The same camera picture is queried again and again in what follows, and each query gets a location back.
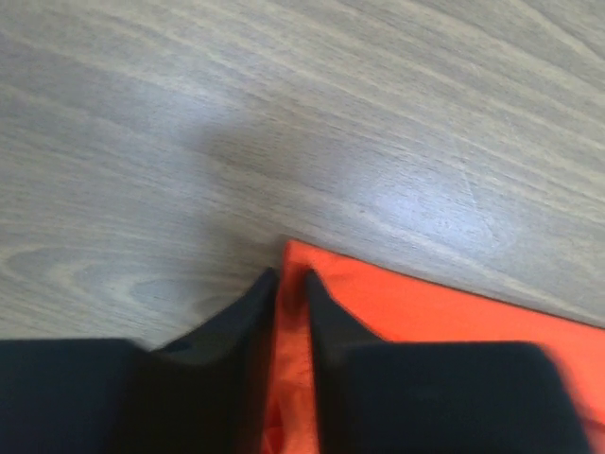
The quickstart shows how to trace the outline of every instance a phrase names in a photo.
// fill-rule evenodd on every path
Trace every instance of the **wood grain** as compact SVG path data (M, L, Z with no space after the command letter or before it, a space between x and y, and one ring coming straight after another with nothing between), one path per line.
M0 0L0 336L151 343L295 236L605 324L601 0Z

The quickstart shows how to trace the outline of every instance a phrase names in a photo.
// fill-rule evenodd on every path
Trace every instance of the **orange cloth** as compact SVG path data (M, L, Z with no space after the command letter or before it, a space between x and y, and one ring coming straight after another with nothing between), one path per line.
M334 299L386 341L532 341L562 370L586 429L605 454L605 330L403 276L290 241L277 297L263 454L317 454L303 278L314 269Z

